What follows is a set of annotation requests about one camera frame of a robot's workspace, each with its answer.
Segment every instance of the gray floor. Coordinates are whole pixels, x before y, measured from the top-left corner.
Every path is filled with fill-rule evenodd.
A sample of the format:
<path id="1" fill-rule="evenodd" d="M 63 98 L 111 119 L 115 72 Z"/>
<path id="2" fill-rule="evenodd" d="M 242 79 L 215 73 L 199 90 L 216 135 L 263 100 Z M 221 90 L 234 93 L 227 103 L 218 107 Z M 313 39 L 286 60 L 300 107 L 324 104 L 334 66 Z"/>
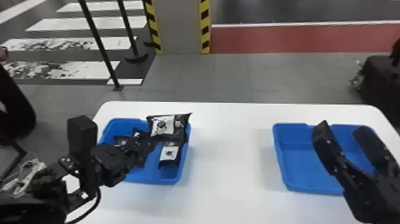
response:
<path id="1" fill-rule="evenodd" d="M 142 86 L 126 86 L 123 92 L 110 86 L 20 85 L 38 124 L 19 143 L 52 163 L 67 154 L 66 120 L 93 117 L 111 100 L 362 104 L 348 80 L 359 69 L 355 60 L 369 55 L 163 55 L 156 57 Z M 7 149 L 0 155 L 6 163 L 14 156 Z"/>

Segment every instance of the black case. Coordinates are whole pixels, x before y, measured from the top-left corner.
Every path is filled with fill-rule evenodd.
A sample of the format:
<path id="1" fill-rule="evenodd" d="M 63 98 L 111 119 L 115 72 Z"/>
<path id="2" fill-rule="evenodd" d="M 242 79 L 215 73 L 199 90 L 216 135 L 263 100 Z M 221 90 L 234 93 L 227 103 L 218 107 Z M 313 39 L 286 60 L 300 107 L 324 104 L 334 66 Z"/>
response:
<path id="1" fill-rule="evenodd" d="M 360 71 L 365 76 L 361 96 L 397 126 L 400 125 L 400 67 L 392 66 L 392 61 L 387 55 L 367 58 Z"/>

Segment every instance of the metal pole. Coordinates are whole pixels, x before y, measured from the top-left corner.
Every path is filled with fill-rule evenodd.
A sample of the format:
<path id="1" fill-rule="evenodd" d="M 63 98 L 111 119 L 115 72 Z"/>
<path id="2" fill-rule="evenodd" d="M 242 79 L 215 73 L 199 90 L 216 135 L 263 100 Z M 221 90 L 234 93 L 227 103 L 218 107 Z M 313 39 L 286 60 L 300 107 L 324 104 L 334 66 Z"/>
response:
<path id="1" fill-rule="evenodd" d="M 6 179 L 11 174 L 11 172 L 18 166 L 18 164 L 27 154 L 27 152 L 21 146 L 19 146 L 19 144 L 17 144 L 14 140 L 11 141 L 10 145 L 18 152 L 18 155 L 0 175 L 0 185 L 3 184 L 3 180 Z"/>
<path id="2" fill-rule="evenodd" d="M 112 81 L 114 82 L 114 90 L 115 91 L 120 91 L 123 89 L 123 86 L 120 85 L 118 82 L 117 76 L 115 75 L 115 71 L 111 65 L 110 59 L 108 58 L 107 52 L 105 51 L 103 42 L 101 41 L 100 34 L 96 28 L 95 23 L 93 22 L 92 15 L 90 14 L 90 11 L 88 9 L 88 5 L 86 5 L 85 0 L 78 0 L 80 7 L 82 8 L 83 14 L 86 17 L 86 21 L 89 24 L 90 30 L 92 31 L 93 37 L 96 40 L 96 43 L 99 47 L 101 56 L 103 57 L 104 63 L 107 66 L 108 72 L 110 73 L 110 76 L 112 78 Z"/>
<path id="3" fill-rule="evenodd" d="M 126 29 L 126 32 L 128 33 L 128 37 L 129 37 L 130 45 L 132 47 L 132 51 L 135 54 L 135 56 L 138 56 L 139 55 L 139 51 L 138 51 L 138 48 L 136 47 L 136 42 L 133 39 L 133 33 L 132 33 L 132 29 L 130 28 L 130 24 L 129 24 L 128 16 L 126 14 L 124 2 L 122 0 L 117 0 L 117 2 L 118 2 L 118 5 L 120 6 L 122 19 L 124 20 L 125 29 Z"/>
<path id="4" fill-rule="evenodd" d="M 128 15 L 126 14 L 124 2 L 123 2 L 123 0 L 117 0 L 117 2 L 118 2 L 118 6 L 120 7 L 121 16 L 122 16 L 122 19 L 125 24 L 126 32 L 128 33 L 130 46 L 132 47 L 132 51 L 133 51 L 133 56 L 128 55 L 125 57 L 125 59 L 129 63 L 141 63 L 141 62 L 147 60 L 147 58 L 149 58 L 149 54 L 147 52 L 144 52 L 143 54 L 139 55 L 138 47 L 136 46 L 136 41 L 133 38 L 132 29 L 130 28 Z"/>

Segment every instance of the red floor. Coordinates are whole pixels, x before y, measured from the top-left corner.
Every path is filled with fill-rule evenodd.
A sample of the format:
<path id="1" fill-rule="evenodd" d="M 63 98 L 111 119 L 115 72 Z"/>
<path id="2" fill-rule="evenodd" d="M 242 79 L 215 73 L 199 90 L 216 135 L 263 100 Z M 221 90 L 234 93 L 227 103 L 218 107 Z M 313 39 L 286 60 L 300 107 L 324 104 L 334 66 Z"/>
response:
<path id="1" fill-rule="evenodd" d="M 213 28 L 211 52 L 388 52 L 399 38 L 399 24 Z"/>

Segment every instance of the yellow and black striped pole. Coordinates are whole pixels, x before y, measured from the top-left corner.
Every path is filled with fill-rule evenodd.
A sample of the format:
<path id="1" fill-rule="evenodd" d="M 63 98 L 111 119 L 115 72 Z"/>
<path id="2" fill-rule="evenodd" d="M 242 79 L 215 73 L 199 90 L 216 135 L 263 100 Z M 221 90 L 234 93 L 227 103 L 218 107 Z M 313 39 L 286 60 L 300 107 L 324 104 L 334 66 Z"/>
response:
<path id="1" fill-rule="evenodd" d="M 150 30 L 151 39 L 153 41 L 153 46 L 157 54 L 162 54 L 163 49 L 161 48 L 161 38 L 160 32 L 158 31 L 157 18 L 155 16 L 155 8 L 153 4 L 154 0 L 143 0 L 145 6 L 146 18 L 148 21 L 148 26 Z"/>
<path id="2" fill-rule="evenodd" d="M 200 29 L 201 29 L 201 52 L 210 53 L 211 45 L 211 20 L 210 0 L 200 0 Z"/>

